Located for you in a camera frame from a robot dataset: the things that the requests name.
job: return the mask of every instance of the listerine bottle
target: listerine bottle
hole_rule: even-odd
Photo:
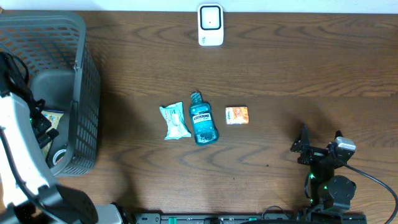
[[[210,105],[203,102],[199,91],[194,91],[191,94],[191,100],[189,117],[192,121],[195,142],[198,146],[217,142],[218,131],[214,126]]]

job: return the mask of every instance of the gray plastic basket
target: gray plastic basket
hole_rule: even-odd
[[[0,51],[18,56],[28,66],[35,99],[44,96],[54,107],[50,109],[65,111],[57,138],[67,141],[67,151],[50,168],[58,176],[85,174],[96,159],[101,79],[85,39],[83,19],[71,12],[0,14]],[[50,86],[65,92],[49,93]]]

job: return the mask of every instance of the bottle label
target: bottle label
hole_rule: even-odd
[[[211,121],[211,116],[209,113],[199,114],[192,117],[193,123],[199,123],[202,121]]]

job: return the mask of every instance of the orange package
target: orange package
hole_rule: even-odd
[[[247,106],[234,106],[225,108],[226,124],[248,124],[249,113]]]

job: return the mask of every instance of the white device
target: white device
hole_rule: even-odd
[[[198,8],[198,41],[202,46],[217,46],[224,41],[223,8],[202,4]]]

